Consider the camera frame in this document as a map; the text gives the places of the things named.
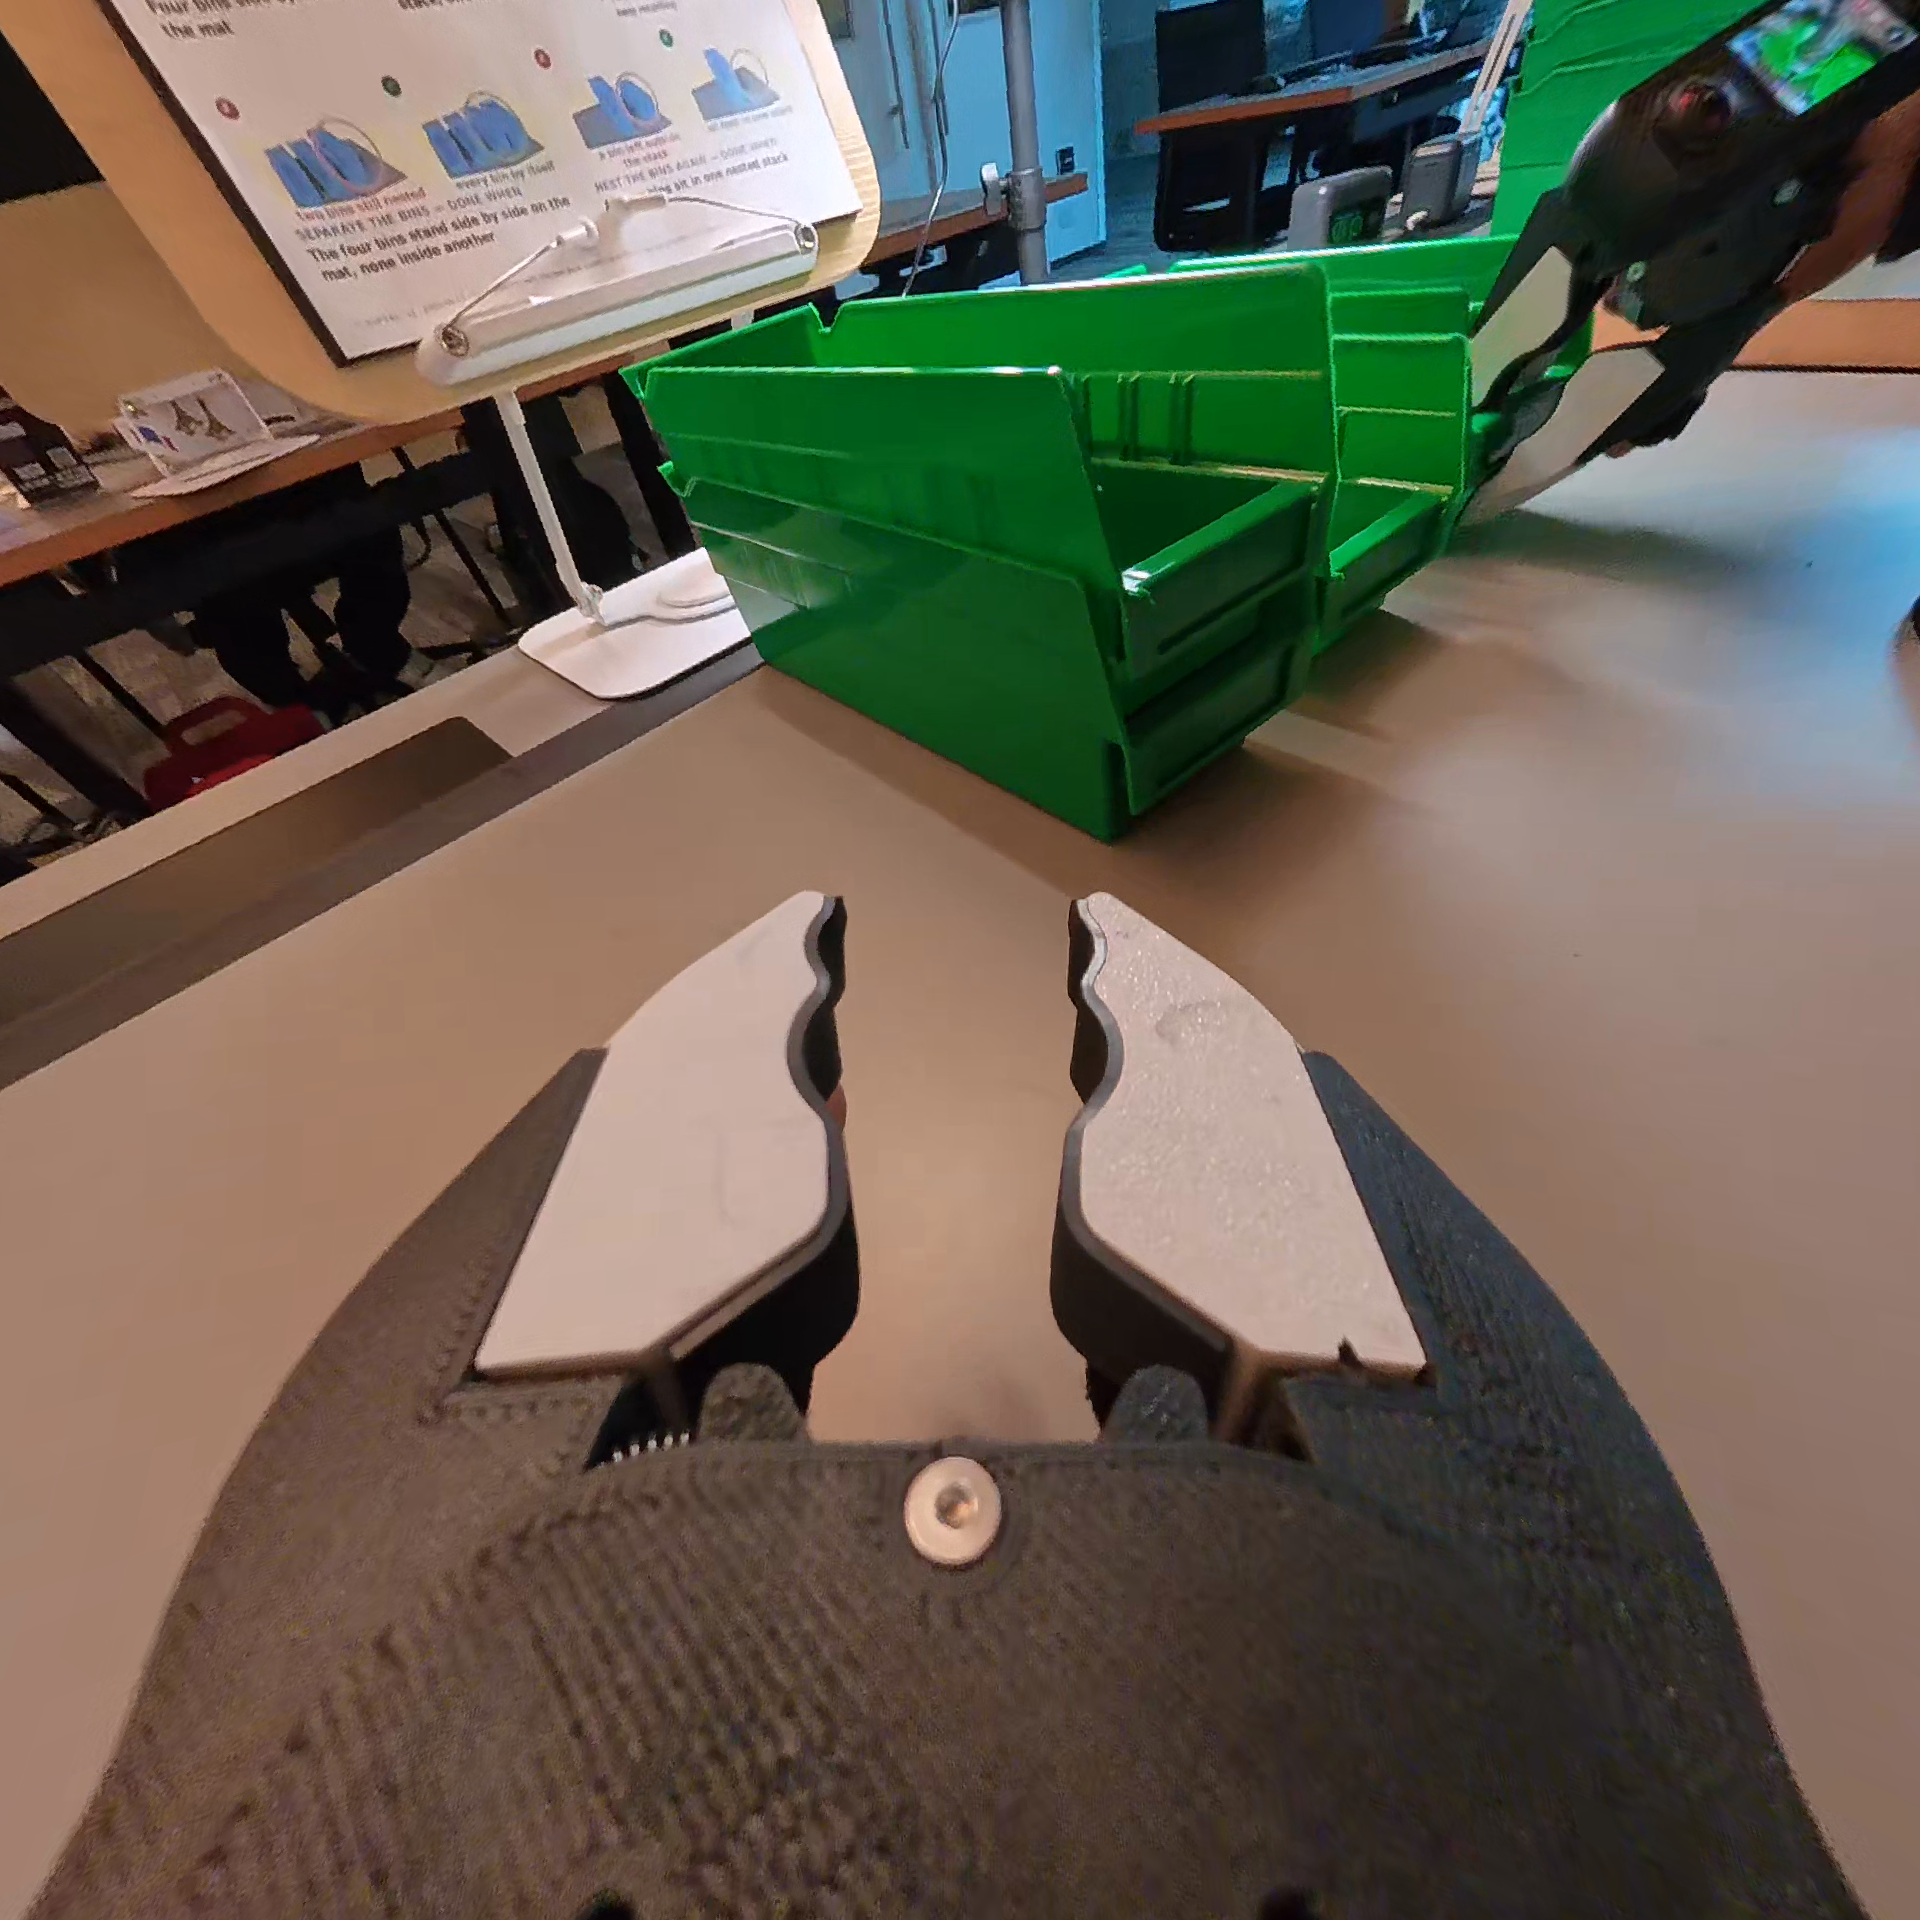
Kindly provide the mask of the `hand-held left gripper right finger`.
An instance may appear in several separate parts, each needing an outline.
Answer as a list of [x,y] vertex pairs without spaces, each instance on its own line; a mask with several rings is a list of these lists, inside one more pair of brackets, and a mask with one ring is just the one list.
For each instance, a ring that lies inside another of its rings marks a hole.
[[1245,1439],[1287,1380],[1411,1387],[1428,1348],[1307,1054],[1239,978],[1113,893],[1069,904],[1049,1293],[1107,1422],[1147,1370]]

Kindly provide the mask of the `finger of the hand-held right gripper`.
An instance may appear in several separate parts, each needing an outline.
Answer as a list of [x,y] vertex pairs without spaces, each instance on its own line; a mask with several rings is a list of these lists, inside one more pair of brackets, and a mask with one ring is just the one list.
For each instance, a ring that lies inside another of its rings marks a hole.
[[1550,493],[1617,448],[1662,444],[1678,434],[1713,384],[1713,362],[1668,352],[1668,343],[1602,349],[1566,377],[1508,397],[1492,465],[1459,517],[1487,524]]
[[1594,308],[1592,263],[1573,243],[1516,239],[1472,328],[1475,415],[1548,420],[1569,397]]

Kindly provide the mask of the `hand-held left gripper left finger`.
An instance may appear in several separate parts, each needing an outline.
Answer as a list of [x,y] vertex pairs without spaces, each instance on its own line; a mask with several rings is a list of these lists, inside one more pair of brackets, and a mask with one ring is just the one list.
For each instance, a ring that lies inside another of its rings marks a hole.
[[849,907],[800,891],[591,1056],[474,1353],[489,1382],[623,1377],[694,1412],[745,1364],[808,1410],[859,1311],[837,1010]]

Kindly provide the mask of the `green plastic bin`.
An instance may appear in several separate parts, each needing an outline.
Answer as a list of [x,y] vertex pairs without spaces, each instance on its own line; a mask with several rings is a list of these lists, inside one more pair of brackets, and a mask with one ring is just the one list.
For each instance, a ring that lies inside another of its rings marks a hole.
[[1325,493],[1095,460],[1030,555],[719,482],[688,518],[789,679],[1113,844],[1301,687]]
[[1472,415],[1343,415],[1314,661],[1449,551],[1485,478],[1489,426]]
[[1495,467],[1476,327],[1504,237],[1267,252],[1118,285],[1131,459],[1313,485],[1345,528],[1427,500],[1457,514]]
[[1128,700],[1280,599],[1313,616],[1337,472],[1332,293],[1309,259],[797,310],[650,362],[696,485],[1091,589]]

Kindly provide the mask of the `brown office desk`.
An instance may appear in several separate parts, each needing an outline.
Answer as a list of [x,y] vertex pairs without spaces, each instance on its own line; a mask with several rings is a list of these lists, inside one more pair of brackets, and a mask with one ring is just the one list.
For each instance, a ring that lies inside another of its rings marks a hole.
[[1154,244],[1170,256],[1253,254],[1284,240],[1317,165],[1334,175],[1355,150],[1400,171],[1416,136],[1472,91],[1492,40],[1422,58],[1341,66],[1288,86],[1157,112],[1136,133],[1159,142]]

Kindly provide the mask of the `stack of green bins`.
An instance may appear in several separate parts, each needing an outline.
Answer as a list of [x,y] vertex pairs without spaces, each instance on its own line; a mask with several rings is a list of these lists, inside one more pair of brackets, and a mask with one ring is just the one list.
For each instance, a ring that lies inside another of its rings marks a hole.
[[1500,133],[1492,235],[1516,239],[1605,108],[1751,2],[1536,2]]

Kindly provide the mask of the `grey device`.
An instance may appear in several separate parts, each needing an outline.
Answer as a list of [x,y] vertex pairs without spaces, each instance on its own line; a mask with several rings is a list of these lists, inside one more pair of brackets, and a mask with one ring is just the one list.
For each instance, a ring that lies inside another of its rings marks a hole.
[[1307,180],[1293,195],[1287,251],[1302,254],[1375,246],[1395,197],[1397,175],[1386,165]]
[[1451,228],[1476,199],[1483,133],[1457,131],[1412,150],[1403,178],[1403,228]]

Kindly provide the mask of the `wood-edged white table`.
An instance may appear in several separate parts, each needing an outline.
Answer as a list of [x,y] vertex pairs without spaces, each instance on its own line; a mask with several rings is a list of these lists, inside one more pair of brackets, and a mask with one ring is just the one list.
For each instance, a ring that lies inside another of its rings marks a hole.
[[1919,300],[1802,300],[1741,350],[1752,373],[1919,373]]

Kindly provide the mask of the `grey metal pole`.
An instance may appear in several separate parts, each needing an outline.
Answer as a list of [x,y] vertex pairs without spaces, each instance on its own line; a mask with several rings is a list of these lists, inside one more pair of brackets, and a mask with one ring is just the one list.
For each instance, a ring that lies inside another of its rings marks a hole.
[[1006,177],[1006,224],[1013,231],[1020,285],[1049,278],[1046,197],[1041,140],[1039,65],[1032,5],[999,5],[1002,71],[1010,124],[1013,171]]

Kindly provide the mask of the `white board stand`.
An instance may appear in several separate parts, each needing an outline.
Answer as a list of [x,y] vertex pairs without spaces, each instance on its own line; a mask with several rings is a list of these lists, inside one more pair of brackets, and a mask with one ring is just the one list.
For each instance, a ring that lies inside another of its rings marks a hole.
[[708,553],[668,560],[616,586],[588,583],[540,465],[518,367],[493,377],[493,405],[564,593],[562,609],[518,639],[518,653],[577,692],[624,704],[688,680],[753,645],[751,622]]

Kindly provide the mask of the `red bag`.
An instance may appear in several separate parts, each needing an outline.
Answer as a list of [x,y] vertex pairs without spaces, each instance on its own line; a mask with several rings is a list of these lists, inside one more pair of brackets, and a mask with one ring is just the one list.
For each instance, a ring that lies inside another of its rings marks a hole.
[[226,694],[189,709],[163,724],[163,756],[142,774],[153,811],[167,811],[205,795],[325,732],[322,716],[304,704],[265,709]]

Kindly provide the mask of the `clear page holder bar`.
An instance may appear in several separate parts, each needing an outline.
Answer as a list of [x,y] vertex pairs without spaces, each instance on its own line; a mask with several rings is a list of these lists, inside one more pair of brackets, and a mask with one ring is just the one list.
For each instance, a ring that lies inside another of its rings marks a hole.
[[414,371],[456,388],[805,283],[819,226],[708,195],[609,199],[429,322]]

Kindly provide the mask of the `clear acrylic sign holder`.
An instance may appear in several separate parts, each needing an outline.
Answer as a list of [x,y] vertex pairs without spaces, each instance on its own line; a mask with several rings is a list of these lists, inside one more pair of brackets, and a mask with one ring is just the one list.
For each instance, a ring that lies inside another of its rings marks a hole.
[[112,426],[154,470],[146,489],[153,496],[226,482],[280,453],[268,420],[224,371],[179,377],[123,397]]

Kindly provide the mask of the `black printed card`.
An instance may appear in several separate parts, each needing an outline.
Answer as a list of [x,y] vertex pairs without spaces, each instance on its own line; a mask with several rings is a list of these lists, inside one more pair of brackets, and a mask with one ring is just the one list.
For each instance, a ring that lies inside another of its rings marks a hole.
[[0,437],[5,490],[22,506],[41,511],[100,493],[98,478],[71,438],[22,409],[6,390],[0,397]]

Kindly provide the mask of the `white instruction sheet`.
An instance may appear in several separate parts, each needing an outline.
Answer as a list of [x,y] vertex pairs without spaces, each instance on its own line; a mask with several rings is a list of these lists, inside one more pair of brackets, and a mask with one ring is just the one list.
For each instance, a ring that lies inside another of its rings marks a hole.
[[102,5],[350,369],[611,199],[862,213],[795,5]]

